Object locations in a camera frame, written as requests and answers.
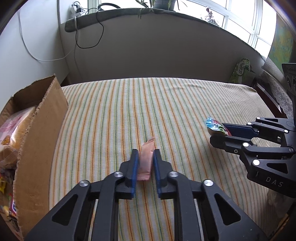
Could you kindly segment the striped tablecloth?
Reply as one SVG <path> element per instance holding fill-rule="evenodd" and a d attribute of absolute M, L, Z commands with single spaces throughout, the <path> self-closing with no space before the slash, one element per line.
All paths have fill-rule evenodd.
<path fill-rule="evenodd" d="M 117 171 L 133 149 L 154 139 L 161 157 L 189 179 L 213 180 L 265 232 L 280 218 L 268 190 L 246 177 L 237 155 L 210 145 L 205 120 L 244 125 L 270 118 L 258 93 L 245 85 L 181 78 L 130 78 L 63 87 L 68 110 L 51 166 L 49 206 L 79 181 Z"/>

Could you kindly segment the white power adapter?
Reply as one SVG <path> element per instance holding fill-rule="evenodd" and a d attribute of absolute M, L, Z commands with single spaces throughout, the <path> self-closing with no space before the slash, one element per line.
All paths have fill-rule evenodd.
<path fill-rule="evenodd" d="M 81 7 L 81 4 L 78 1 L 75 1 L 71 4 L 70 10 L 75 17 L 81 16 L 83 13 L 85 13 L 85 9 Z"/>

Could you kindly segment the brown cardboard box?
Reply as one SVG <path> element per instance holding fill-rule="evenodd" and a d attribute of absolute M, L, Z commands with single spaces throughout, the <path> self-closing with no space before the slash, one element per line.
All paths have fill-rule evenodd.
<path fill-rule="evenodd" d="M 8 225 L 17 240 L 49 211 L 51 164 L 68 102 L 55 75 L 16 92 L 1 111 L 1 124 L 18 111 L 36 107 L 18 151 L 13 199 L 19 230 Z"/>

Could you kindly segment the green printed bag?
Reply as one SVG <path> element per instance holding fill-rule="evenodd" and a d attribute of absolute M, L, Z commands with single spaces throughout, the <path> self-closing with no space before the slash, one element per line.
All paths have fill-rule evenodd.
<path fill-rule="evenodd" d="M 256 74 L 252 71 L 250 61 L 243 58 L 235 65 L 235 68 L 230 76 L 229 83 L 250 86 L 255 78 L 255 75 Z"/>

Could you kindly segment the snacks inside box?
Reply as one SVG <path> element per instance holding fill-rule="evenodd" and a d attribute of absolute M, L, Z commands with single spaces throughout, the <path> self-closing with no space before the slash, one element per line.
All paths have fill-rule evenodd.
<path fill-rule="evenodd" d="M 1 168 L 1 217 L 17 240 L 23 240 L 16 217 L 13 195 L 14 176 L 14 169 Z"/>

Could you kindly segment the colourful jelly snack pouch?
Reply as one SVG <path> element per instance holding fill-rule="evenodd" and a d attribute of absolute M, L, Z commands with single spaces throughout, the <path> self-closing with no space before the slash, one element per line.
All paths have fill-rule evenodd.
<path fill-rule="evenodd" d="M 232 136 L 222 123 L 211 117 L 205 120 L 205 125 L 210 136 Z"/>

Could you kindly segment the small figurine on sill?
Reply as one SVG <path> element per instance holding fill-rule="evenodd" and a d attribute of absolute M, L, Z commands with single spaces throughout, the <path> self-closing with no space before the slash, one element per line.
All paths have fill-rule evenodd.
<path fill-rule="evenodd" d="M 204 18 L 202 18 L 202 20 L 205 20 L 206 22 L 212 23 L 214 25 L 218 25 L 218 23 L 215 21 L 215 19 L 213 17 L 212 11 L 209 7 L 206 7 L 206 12 L 207 12 L 207 15 Z"/>

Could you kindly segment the bagged sliced bread loaf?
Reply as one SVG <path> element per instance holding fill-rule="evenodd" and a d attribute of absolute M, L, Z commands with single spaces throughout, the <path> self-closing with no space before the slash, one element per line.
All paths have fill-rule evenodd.
<path fill-rule="evenodd" d="M 18 111 L 11 115 L 1 126 L 1 168 L 14 169 L 18 161 L 18 153 L 30 125 L 35 106 Z"/>

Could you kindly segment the potted plant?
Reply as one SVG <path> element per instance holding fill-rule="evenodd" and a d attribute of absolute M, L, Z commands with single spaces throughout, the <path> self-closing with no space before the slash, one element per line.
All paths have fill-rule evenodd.
<path fill-rule="evenodd" d="M 150 0 L 150 1 L 136 1 L 141 5 L 141 8 L 132 9 L 130 12 L 133 15 L 137 15 L 138 18 L 142 18 L 142 15 L 153 13 L 153 14 L 167 14 L 172 16 L 177 16 L 183 19 L 189 19 L 190 17 L 176 13 L 175 12 L 175 4 L 177 5 L 177 9 L 180 9 L 179 0 Z"/>

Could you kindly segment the pink snack packet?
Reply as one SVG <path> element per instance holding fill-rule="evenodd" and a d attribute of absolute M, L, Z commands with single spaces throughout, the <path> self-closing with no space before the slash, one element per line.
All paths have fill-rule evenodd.
<path fill-rule="evenodd" d="M 151 138 L 142 145 L 139 155 L 139 166 L 137 171 L 138 181 L 150 180 L 154 150 L 154 138 Z"/>

